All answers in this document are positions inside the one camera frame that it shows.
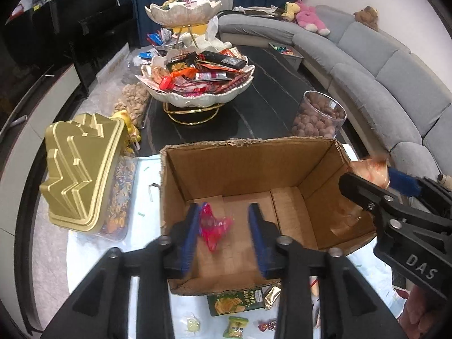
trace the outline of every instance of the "stuffed animal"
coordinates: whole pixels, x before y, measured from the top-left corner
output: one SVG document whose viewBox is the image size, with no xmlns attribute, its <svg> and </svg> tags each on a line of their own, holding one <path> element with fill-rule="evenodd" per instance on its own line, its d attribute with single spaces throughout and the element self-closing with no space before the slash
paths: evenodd
<svg viewBox="0 0 452 339">
<path fill-rule="evenodd" d="M 111 118 L 122 118 L 126 123 L 127 132 L 130 135 L 130 139 L 135 143 L 141 140 L 140 132 L 138 129 L 132 124 L 132 119 L 126 110 L 120 110 L 119 112 L 115 112 Z"/>
<path fill-rule="evenodd" d="M 294 21 L 295 15 L 300 12 L 300 7 L 296 3 L 286 3 L 285 11 L 281 14 L 282 18 L 287 21 Z"/>
<path fill-rule="evenodd" d="M 378 31 L 378 12 L 370 6 L 366 6 L 364 10 L 354 12 L 355 20 L 364 24 L 365 26 Z"/>
<path fill-rule="evenodd" d="M 221 42 L 218 38 L 213 38 L 212 40 L 206 40 L 206 35 L 203 34 L 201 36 L 193 33 L 193 37 L 195 38 L 196 44 L 201 51 L 212 51 L 212 52 L 220 52 L 225 48 L 231 48 L 232 44 L 230 42 Z M 183 33 L 180 35 L 180 39 L 185 44 L 186 47 L 194 46 L 193 39 L 190 33 Z"/>
<path fill-rule="evenodd" d="M 300 7 L 300 12 L 295 17 L 300 27 L 305 28 L 307 31 L 318 33 L 321 36 L 327 36 L 331 31 L 325 26 L 316 14 L 316 8 L 308 6 L 301 0 L 295 2 Z"/>
</svg>

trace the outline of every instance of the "yellow stuffed animal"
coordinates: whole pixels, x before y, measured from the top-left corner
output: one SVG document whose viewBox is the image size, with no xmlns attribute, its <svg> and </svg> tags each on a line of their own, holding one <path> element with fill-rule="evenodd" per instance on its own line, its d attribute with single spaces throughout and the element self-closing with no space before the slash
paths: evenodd
<svg viewBox="0 0 452 339">
<path fill-rule="evenodd" d="M 300 7 L 296 3 L 286 3 L 286 12 L 281 14 L 287 21 L 294 21 L 295 15 L 300 12 Z"/>
<path fill-rule="evenodd" d="M 132 124 L 132 119 L 126 110 L 120 110 L 119 112 L 115 112 L 112 118 L 122 118 L 126 123 L 127 132 L 130 135 L 130 139 L 135 143 L 141 141 L 140 132 L 138 129 Z"/>
</svg>

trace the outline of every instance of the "black marble table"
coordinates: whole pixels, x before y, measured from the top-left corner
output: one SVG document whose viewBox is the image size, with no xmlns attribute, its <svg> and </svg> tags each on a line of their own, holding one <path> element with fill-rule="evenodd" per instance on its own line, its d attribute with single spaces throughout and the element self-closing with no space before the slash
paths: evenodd
<svg viewBox="0 0 452 339">
<path fill-rule="evenodd" d="M 272 139 L 291 135 L 292 122 L 303 93 L 315 90 L 315 83 L 301 71 L 295 71 L 274 49 L 238 48 L 248 57 L 249 63 L 256 66 L 250 87 L 221 107 L 212 120 L 195 126 L 173 122 L 163 111 L 162 103 L 152 98 L 142 130 L 140 156 L 156 154 L 170 144 L 230 138 Z M 185 121 L 198 121 L 195 115 L 185 116 L 190 116 L 185 117 Z"/>
</svg>

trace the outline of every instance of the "brown stuffed animal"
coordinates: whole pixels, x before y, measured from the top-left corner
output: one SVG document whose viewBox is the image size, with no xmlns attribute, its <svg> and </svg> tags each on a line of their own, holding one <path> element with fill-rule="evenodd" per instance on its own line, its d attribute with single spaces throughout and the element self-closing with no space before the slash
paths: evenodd
<svg viewBox="0 0 452 339">
<path fill-rule="evenodd" d="M 375 31 L 378 31 L 378 13 L 373 7 L 366 6 L 364 10 L 354 12 L 353 15 L 355 16 L 356 21 L 371 29 L 374 29 Z"/>
</svg>

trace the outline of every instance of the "human hand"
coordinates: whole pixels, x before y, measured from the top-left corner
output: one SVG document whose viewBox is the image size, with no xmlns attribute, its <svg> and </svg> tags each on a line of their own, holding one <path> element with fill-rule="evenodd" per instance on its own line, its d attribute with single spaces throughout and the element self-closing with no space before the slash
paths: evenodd
<svg viewBox="0 0 452 339">
<path fill-rule="evenodd" d="M 405 302 L 399 323 L 408 339 L 419 339 L 438 320 L 439 314 L 439 310 L 428 310 L 425 292 L 414 286 Z"/>
</svg>

